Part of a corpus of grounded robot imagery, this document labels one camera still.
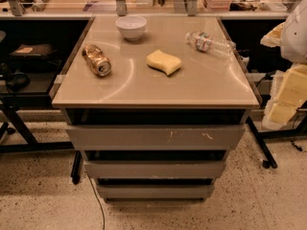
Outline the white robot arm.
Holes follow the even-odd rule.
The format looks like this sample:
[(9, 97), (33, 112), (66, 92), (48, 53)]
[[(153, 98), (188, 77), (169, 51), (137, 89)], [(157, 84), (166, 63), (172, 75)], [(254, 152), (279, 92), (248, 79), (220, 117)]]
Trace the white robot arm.
[(264, 110), (262, 125), (278, 130), (307, 101), (307, 0), (301, 0), (286, 21), (265, 34), (260, 43), (279, 47), (281, 56), (292, 64), (273, 75), (271, 97)]

